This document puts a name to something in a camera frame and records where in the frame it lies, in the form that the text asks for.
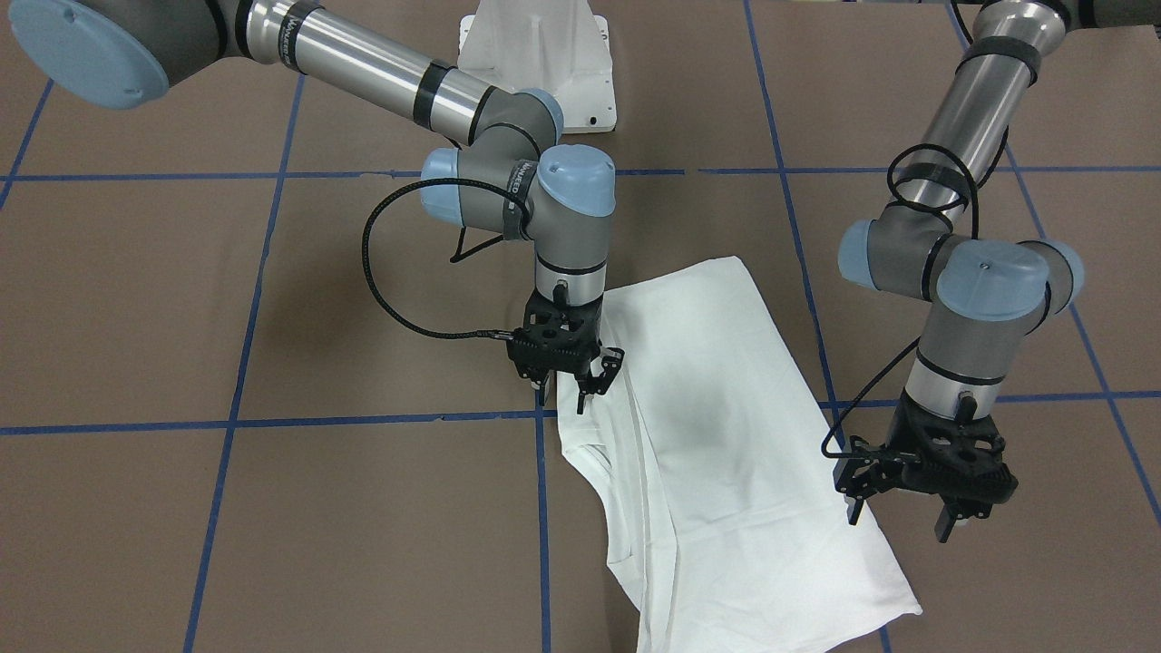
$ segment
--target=robotic arm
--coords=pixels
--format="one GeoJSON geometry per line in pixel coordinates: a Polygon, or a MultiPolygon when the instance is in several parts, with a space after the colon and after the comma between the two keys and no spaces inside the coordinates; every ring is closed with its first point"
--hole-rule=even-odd
{"type": "Polygon", "coordinates": [[[461,227],[535,243],[524,324],[500,332],[519,374],[543,388],[576,376],[577,410],[604,394],[623,352],[599,340],[615,168],[601,151],[558,145],[563,115],[540,89],[507,93],[311,1],[13,0],[13,31],[52,79],[109,108],[132,108],[214,62],[241,56],[318,78],[464,144],[428,156],[424,207],[461,227]],[[599,361],[600,373],[592,368],[599,361]]]}
{"type": "Polygon", "coordinates": [[[853,500],[852,524],[871,495],[938,494],[936,534],[946,541],[957,521],[986,518],[1011,497],[1017,480],[1003,462],[991,408],[1024,336],[1073,302],[1084,267],[1063,243],[981,241],[975,225],[972,238],[952,229],[975,203],[976,180],[1002,148],[1043,57],[1074,29],[1159,22],[1158,0],[983,3],[923,144],[896,159],[910,155],[889,181],[894,201],[878,220],[852,225],[839,246],[848,280],[931,302],[886,444],[851,437],[831,454],[839,458],[835,488],[853,500]]]}

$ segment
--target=black cable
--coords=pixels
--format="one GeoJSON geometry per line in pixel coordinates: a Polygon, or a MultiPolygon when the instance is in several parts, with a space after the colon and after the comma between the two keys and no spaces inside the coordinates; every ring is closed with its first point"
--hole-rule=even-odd
{"type": "Polygon", "coordinates": [[[388,315],[394,317],[396,322],[403,324],[404,326],[414,331],[416,333],[419,333],[420,336],[427,336],[428,338],[439,338],[444,340],[461,340],[466,338],[489,338],[493,340],[512,339],[511,331],[503,331],[498,329],[488,329],[488,330],[482,329],[476,331],[461,331],[454,333],[442,332],[442,331],[431,331],[428,329],[424,329],[423,326],[418,326],[408,321],[408,318],[399,315],[394,308],[391,308],[391,304],[387,303],[387,300],[383,299],[383,294],[378,292],[378,286],[375,284],[375,277],[370,272],[372,229],[374,229],[375,222],[378,220],[378,216],[382,215],[382,213],[387,209],[387,207],[391,206],[392,202],[406,195],[408,193],[412,193],[414,191],[418,191],[420,188],[426,188],[428,186],[469,186],[473,188],[488,191],[489,193],[495,193],[515,204],[515,207],[520,209],[520,213],[524,216],[522,217],[524,224],[527,224],[528,221],[532,218],[532,214],[528,213],[528,207],[525,206],[524,200],[521,200],[514,193],[510,193],[504,188],[500,188],[499,186],[492,186],[491,184],[476,181],[475,179],[439,178],[439,179],[424,179],[421,181],[408,184],[406,186],[383,198],[383,201],[381,201],[378,206],[372,209],[370,215],[367,216],[367,225],[363,227],[363,236],[362,236],[362,263],[363,263],[363,277],[367,280],[367,287],[370,288],[370,294],[375,296],[375,301],[378,303],[378,306],[383,310],[385,310],[388,315]]]}
{"type": "Polygon", "coordinates": [[[1000,157],[1004,155],[1004,148],[1008,146],[1008,128],[1004,128],[1004,135],[1000,137],[1000,146],[996,148],[996,156],[991,157],[991,163],[988,165],[988,171],[983,173],[980,179],[980,188],[991,179],[991,173],[996,171],[996,166],[1000,165],[1000,157]]]}
{"type": "Polygon", "coordinates": [[[972,171],[968,170],[967,164],[965,164],[962,159],[956,156],[956,152],[952,152],[947,148],[944,148],[943,145],[936,145],[935,143],[920,143],[918,145],[911,145],[910,148],[900,152],[899,156],[896,156],[890,162],[890,165],[887,166],[887,188],[890,191],[892,196],[895,198],[895,201],[897,201],[899,203],[903,204],[909,209],[917,210],[921,213],[929,213],[931,215],[943,215],[943,211],[959,206],[965,206],[966,202],[966,206],[971,207],[972,209],[972,239],[979,239],[980,186],[979,184],[975,182],[975,179],[972,177],[972,171]],[[908,156],[918,152],[921,150],[930,150],[932,152],[938,152],[947,157],[947,159],[951,160],[951,163],[956,164],[956,167],[959,168],[959,173],[962,174],[964,179],[967,181],[967,194],[968,194],[967,199],[960,198],[956,201],[947,202],[946,204],[931,207],[928,204],[913,202],[911,200],[903,198],[903,195],[899,192],[899,181],[895,181],[895,168],[899,167],[899,164],[902,163],[902,160],[906,159],[908,156]]]}
{"type": "Polygon", "coordinates": [[[468,251],[463,251],[463,237],[467,236],[467,234],[468,234],[468,228],[467,227],[461,227],[460,228],[460,241],[455,244],[455,253],[452,254],[452,258],[447,259],[448,263],[460,263],[463,259],[470,257],[471,254],[482,252],[482,251],[486,250],[488,247],[490,247],[490,246],[492,246],[492,245],[495,245],[495,244],[500,243],[500,242],[504,241],[504,236],[497,236],[495,238],[491,238],[489,241],[484,241],[483,243],[479,243],[478,245],[476,245],[475,247],[471,247],[468,251]]]}
{"type": "Polygon", "coordinates": [[[907,358],[907,354],[911,353],[911,350],[914,350],[917,346],[920,346],[920,339],[915,338],[914,340],[911,340],[911,344],[909,344],[906,347],[903,347],[903,351],[901,351],[897,354],[895,354],[895,358],[890,359],[890,363],[888,363],[886,367],[884,367],[882,369],[880,369],[879,373],[875,374],[873,379],[871,379],[870,383],[867,383],[866,386],[863,386],[863,389],[859,390],[859,394],[854,395],[854,401],[852,401],[850,406],[848,406],[846,408],[844,408],[843,411],[838,414],[838,419],[835,419],[835,424],[830,428],[829,431],[827,431],[827,437],[822,439],[822,454],[824,457],[827,457],[827,458],[839,458],[839,459],[841,458],[864,458],[864,455],[861,453],[856,453],[856,452],[850,452],[850,453],[845,453],[845,452],[844,453],[831,453],[831,452],[827,451],[827,445],[829,445],[830,440],[835,438],[835,433],[837,433],[839,426],[843,425],[843,419],[846,419],[846,416],[850,415],[851,411],[854,410],[856,407],[858,407],[858,404],[863,401],[863,397],[867,396],[867,393],[870,393],[875,386],[878,386],[879,381],[882,381],[884,378],[887,374],[890,374],[890,371],[894,369],[895,366],[899,365],[899,363],[901,360],[903,360],[904,358],[907,358]]]}
{"type": "Polygon", "coordinates": [[[962,14],[959,13],[959,2],[957,0],[951,0],[951,10],[956,14],[956,22],[959,23],[959,31],[964,34],[964,40],[967,41],[968,45],[975,43],[972,40],[972,33],[967,29],[967,23],[964,22],[962,14]]]}

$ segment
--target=white cloth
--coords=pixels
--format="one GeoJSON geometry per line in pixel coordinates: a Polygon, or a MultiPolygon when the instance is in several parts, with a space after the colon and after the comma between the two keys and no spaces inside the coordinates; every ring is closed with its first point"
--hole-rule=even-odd
{"type": "Polygon", "coordinates": [[[819,454],[819,406],[737,258],[605,294],[626,351],[564,458],[597,490],[608,568],[641,610],[639,653],[822,652],[921,609],[866,508],[819,454]]]}

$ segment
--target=grid line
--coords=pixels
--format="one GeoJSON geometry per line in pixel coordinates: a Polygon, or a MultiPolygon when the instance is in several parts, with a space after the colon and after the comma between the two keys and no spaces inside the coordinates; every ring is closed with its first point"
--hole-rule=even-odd
{"type": "MultiPolygon", "coordinates": [[[[1016,181],[1019,184],[1021,193],[1024,195],[1024,203],[1027,204],[1027,210],[1032,216],[1032,222],[1036,224],[1036,231],[1039,234],[1040,238],[1047,238],[1047,232],[1044,229],[1044,223],[1040,221],[1040,213],[1036,209],[1036,202],[1032,201],[1032,193],[1027,188],[1027,184],[1024,181],[1024,175],[1021,172],[1019,164],[1016,157],[1012,155],[1011,145],[1008,146],[1008,158],[1012,162],[1012,168],[1016,172],[1016,181]]],[[[1128,453],[1128,459],[1133,465],[1133,471],[1137,472],[1137,479],[1141,485],[1141,489],[1145,491],[1145,498],[1149,503],[1149,508],[1153,509],[1153,518],[1161,526],[1161,505],[1158,504],[1156,494],[1153,491],[1153,486],[1149,482],[1148,474],[1145,472],[1145,466],[1141,465],[1140,455],[1137,453],[1137,445],[1133,444],[1133,437],[1128,433],[1128,428],[1125,426],[1125,421],[1120,415],[1120,408],[1117,407],[1116,397],[1109,387],[1109,380],[1104,375],[1104,369],[1101,367],[1101,360],[1097,358],[1096,347],[1093,346],[1093,340],[1089,338],[1088,329],[1084,328],[1084,321],[1081,318],[1081,313],[1076,308],[1076,304],[1068,307],[1073,323],[1076,325],[1076,331],[1080,333],[1081,343],[1084,345],[1084,352],[1089,357],[1089,363],[1093,365],[1093,371],[1096,373],[1096,380],[1101,385],[1102,394],[1104,395],[1105,402],[1109,404],[1109,411],[1112,414],[1112,421],[1117,425],[1117,432],[1120,435],[1120,440],[1125,445],[1125,450],[1128,453]]]]}
{"type": "Polygon", "coordinates": [[[44,82],[44,91],[36,102],[36,109],[33,110],[33,117],[28,121],[28,128],[24,129],[24,137],[20,142],[20,149],[16,150],[16,157],[12,160],[12,168],[8,171],[8,177],[5,178],[3,187],[0,188],[0,209],[3,209],[5,202],[8,201],[8,193],[12,192],[16,173],[20,172],[20,164],[24,162],[24,155],[28,153],[28,144],[33,142],[33,132],[36,131],[37,123],[41,122],[41,114],[44,112],[44,105],[49,101],[49,93],[52,93],[51,79],[44,82]]]}
{"type": "MultiPolygon", "coordinates": [[[[290,117],[287,120],[286,142],[282,145],[282,162],[279,165],[277,184],[274,186],[274,199],[271,201],[271,214],[266,223],[266,236],[262,241],[262,254],[258,261],[258,275],[254,280],[254,295],[250,304],[250,320],[246,324],[246,333],[241,344],[241,357],[238,363],[238,382],[235,387],[233,400],[230,406],[230,422],[238,419],[241,408],[241,394],[246,385],[246,371],[250,364],[251,346],[254,340],[254,328],[258,322],[258,307],[262,299],[262,275],[266,272],[266,261],[271,254],[271,241],[274,236],[274,227],[277,222],[279,208],[282,202],[282,188],[286,182],[287,166],[290,160],[290,148],[294,144],[295,123],[298,120],[298,103],[302,101],[302,89],[307,77],[298,74],[298,84],[295,86],[294,100],[290,105],[290,117]]],[[[222,442],[222,458],[218,464],[217,481],[214,485],[214,498],[210,503],[209,521],[205,525],[205,541],[202,545],[201,562],[197,567],[197,581],[194,586],[194,597],[189,607],[189,624],[186,626],[186,641],[183,653],[193,653],[194,639],[197,636],[197,620],[201,616],[202,598],[205,594],[205,580],[209,575],[210,555],[214,551],[214,537],[217,532],[217,518],[222,508],[222,495],[225,491],[226,474],[230,469],[230,454],[233,450],[233,436],[236,425],[231,425],[225,431],[222,442]]]]}
{"type": "Polygon", "coordinates": [[[553,611],[549,601],[551,582],[548,559],[548,473],[545,460],[543,389],[536,390],[536,518],[540,525],[540,647],[542,653],[553,651],[553,611]]]}
{"type": "MultiPolygon", "coordinates": [[[[1062,403],[1082,401],[1161,399],[1161,390],[1112,390],[1110,393],[1051,393],[1000,395],[996,403],[1062,403]]],[[[841,410],[850,400],[820,401],[822,410],[841,410]]],[[[897,400],[863,400],[859,408],[894,408],[897,400]]],[[[545,409],[546,419],[555,419],[556,410],[545,409]]],[[[534,410],[493,410],[481,412],[416,412],[396,415],[341,415],[329,417],[264,417],[250,419],[203,419],[185,422],[124,422],[101,424],[45,424],[0,426],[0,438],[17,436],[57,436],[81,433],[124,433],[140,431],[202,431],[218,429],[284,429],[300,426],[349,426],[362,424],[416,424],[428,422],[481,422],[490,419],[535,419],[534,410]]]]}
{"type": "MultiPolygon", "coordinates": [[[[418,170],[337,170],[300,172],[144,172],[106,174],[16,174],[3,179],[20,182],[51,181],[205,181],[222,179],[358,179],[360,177],[390,177],[392,179],[416,178],[418,170]]],[[[683,177],[679,167],[629,167],[619,168],[618,177],[683,177]]]]}
{"type": "MultiPolygon", "coordinates": [[[[697,170],[704,174],[887,174],[886,166],[699,167],[697,170]]],[[[1021,170],[1048,173],[1161,172],[1161,165],[1040,165],[1026,166],[1021,170]]],[[[1015,172],[1015,170],[1009,165],[998,165],[996,172],[1015,172]]]]}
{"type": "MultiPolygon", "coordinates": [[[[827,360],[827,345],[822,336],[822,324],[819,321],[819,310],[814,301],[814,290],[810,287],[810,272],[807,267],[802,237],[799,232],[798,216],[794,211],[794,199],[791,194],[789,178],[786,174],[786,160],[783,157],[781,142],[778,138],[778,123],[774,120],[774,108],[773,102],[770,99],[770,88],[766,86],[766,72],[762,63],[762,49],[758,45],[758,36],[753,28],[753,10],[750,6],[750,0],[743,0],[742,7],[745,10],[745,23],[750,33],[750,45],[753,49],[753,64],[758,74],[758,86],[762,89],[762,100],[766,109],[766,122],[770,127],[770,141],[774,148],[774,163],[778,165],[777,174],[783,187],[783,199],[786,202],[786,217],[789,222],[791,235],[794,237],[794,254],[798,257],[799,267],[802,271],[802,288],[806,293],[807,309],[810,311],[810,321],[814,325],[814,333],[819,344],[819,363],[822,366],[822,378],[827,386],[827,400],[830,403],[834,403],[836,401],[835,383],[830,375],[830,365],[827,360]]],[[[831,418],[835,421],[838,419],[837,409],[831,409],[831,418]]],[[[843,442],[843,433],[841,429],[838,440],[839,443],[843,442]]],[[[887,632],[886,625],[879,629],[879,641],[882,646],[884,653],[892,653],[890,634],[887,632]]]]}

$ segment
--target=light blue joint cap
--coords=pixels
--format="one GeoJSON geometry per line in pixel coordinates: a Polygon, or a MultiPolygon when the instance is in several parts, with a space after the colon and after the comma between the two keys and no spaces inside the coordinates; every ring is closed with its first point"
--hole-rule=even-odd
{"type": "Polygon", "coordinates": [[[1023,317],[1044,301],[1048,263],[1027,247],[1000,241],[967,241],[939,274],[939,301],[982,322],[1023,317]]]}
{"type": "Polygon", "coordinates": [[[838,243],[838,272],[843,279],[878,290],[871,278],[871,259],[867,257],[867,238],[873,220],[860,220],[843,234],[838,243]]]}
{"type": "MultiPolygon", "coordinates": [[[[460,177],[460,151],[452,148],[440,148],[427,155],[419,179],[440,179],[460,177]]],[[[454,185],[428,186],[419,189],[419,200],[424,210],[435,220],[463,227],[463,211],[460,209],[460,187],[454,185]]]]}
{"type": "Polygon", "coordinates": [[[564,109],[561,108],[561,103],[553,98],[553,94],[543,88],[525,88],[518,91],[517,93],[524,93],[525,95],[532,95],[533,98],[540,100],[541,105],[548,109],[548,113],[553,114],[553,124],[556,125],[556,141],[554,143],[561,142],[561,136],[564,135],[564,109]]]}
{"type": "Polygon", "coordinates": [[[1076,301],[1076,297],[1081,294],[1081,289],[1084,288],[1084,261],[1081,260],[1081,254],[1076,253],[1076,250],[1060,241],[1043,238],[1040,242],[1060,252],[1060,256],[1065,257],[1065,263],[1068,264],[1068,270],[1073,273],[1073,294],[1068,296],[1068,303],[1060,309],[1065,310],[1065,308],[1068,308],[1076,301]]]}
{"type": "Polygon", "coordinates": [[[536,181],[565,207],[592,217],[605,217],[616,208],[613,159],[589,145],[549,148],[536,167],[536,181]]]}
{"type": "Polygon", "coordinates": [[[165,69],[139,41],[73,0],[13,0],[12,31],[57,84],[110,109],[131,109],[170,91],[165,69]]]}

